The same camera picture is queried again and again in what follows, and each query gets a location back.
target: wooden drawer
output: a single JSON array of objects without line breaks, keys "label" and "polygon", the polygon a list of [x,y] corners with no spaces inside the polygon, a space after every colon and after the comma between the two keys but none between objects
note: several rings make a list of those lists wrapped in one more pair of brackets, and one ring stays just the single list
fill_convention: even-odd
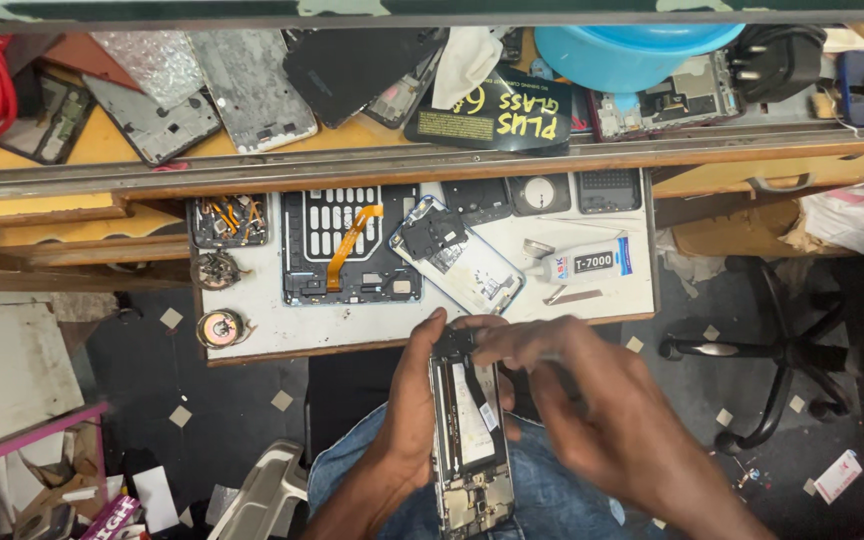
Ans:
[{"label": "wooden drawer", "polygon": [[864,153],[822,155],[762,161],[708,163],[655,184],[654,197],[685,197],[725,191],[749,191],[746,179],[763,177],[776,188],[796,186],[799,177],[815,173],[814,186],[849,185],[864,181]]}]

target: chair wheel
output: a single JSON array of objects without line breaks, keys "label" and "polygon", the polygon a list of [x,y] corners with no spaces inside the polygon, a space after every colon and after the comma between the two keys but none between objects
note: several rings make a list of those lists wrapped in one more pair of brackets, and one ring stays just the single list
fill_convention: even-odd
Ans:
[{"label": "chair wheel", "polygon": [[722,431],[715,435],[715,450],[726,456],[738,456],[742,452],[742,448],[738,446],[738,441],[741,439],[742,437],[731,431]]},{"label": "chair wheel", "polygon": [[672,346],[671,339],[666,339],[658,344],[658,355],[669,362],[681,361],[683,356],[681,352],[675,350],[675,347]]},{"label": "chair wheel", "polygon": [[831,424],[835,422],[835,418],[838,416],[833,407],[835,407],[835,403],[813,399],[808,404],[808,414],[823,424]]}]

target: floor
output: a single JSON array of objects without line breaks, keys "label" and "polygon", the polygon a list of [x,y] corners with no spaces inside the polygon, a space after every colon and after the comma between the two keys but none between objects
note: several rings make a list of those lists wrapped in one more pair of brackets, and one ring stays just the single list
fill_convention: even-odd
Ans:
[{"label": "floor", "polygon": [[[702,445],[711,448],[723,430],[716,422],[723,409],[733,415],[732,429],[749,433],[759,422],[775,372],[771,360],[687,356],[670,362],[656,353],[665,336],[701,339],[710,325],[723,340],[768,342],[772,328],[761,320],[747,279],[720,274],[696,283],[699,295],[691,298],[676,274],[659,274],[661,310],[654,319],[603,330],[611,340],[625,344],[635,337],[644,344],[641,353],[655,379]],[[827,287],[828,277],[813,269],[806,288]],[[109,472],[118,472],[126,449],[148,449],[165,466],[175,507],[182,512],[207,500],[214,485],[241,485],[275,440],[305,444],[306,359],[209,369],[194,336],[191,290],[130,296],[144,318],[128,324],[102,322],[86,344],[97,392],[110,404],[104,420]],[[805,298],[800,295],[796,303],[802,328],[820,316],[802,307]],[[170,308],[182,315],[174,332],[159,320]],[[844,331],[829,339],[843,340]],[[855,393],[853,379],[843,376],[841,382]],[[280,391],[293,398],[284,411],[272,404]],[[820,391],[797,375],[793,394],[809,402]],[[184,426],[169,419],[179,406],[192,413]],[[864,474],[832,506],[803,489],[849,449],[864,466],[858,413],[837,423],[819,423],[805,410],[786,407],[767,444],[743,452],[738,460],[722,454],[715,459],[736,486],[743,471],[759,471],[758,480],[747,480],[736,491],[779,536],[857,537],[864,534]]]}]

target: bubble wrap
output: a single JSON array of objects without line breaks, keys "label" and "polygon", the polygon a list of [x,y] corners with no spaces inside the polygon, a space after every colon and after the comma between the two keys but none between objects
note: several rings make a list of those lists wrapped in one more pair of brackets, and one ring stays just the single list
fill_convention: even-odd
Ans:
[{"label": "bubble wrap", "polygon": [[184,31],[93,31],[91,35],[162,109],[181,104],[204,84]]}]

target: glue bottle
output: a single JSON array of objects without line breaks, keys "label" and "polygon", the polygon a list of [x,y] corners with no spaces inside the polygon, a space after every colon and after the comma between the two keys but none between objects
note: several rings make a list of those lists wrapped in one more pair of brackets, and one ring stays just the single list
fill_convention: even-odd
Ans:
[{"label": "glue bottle", "polygon": [[627,235],[555,251],[542,259],[540,266],[526,272],[550,284],[570,286],[632,274]]}]

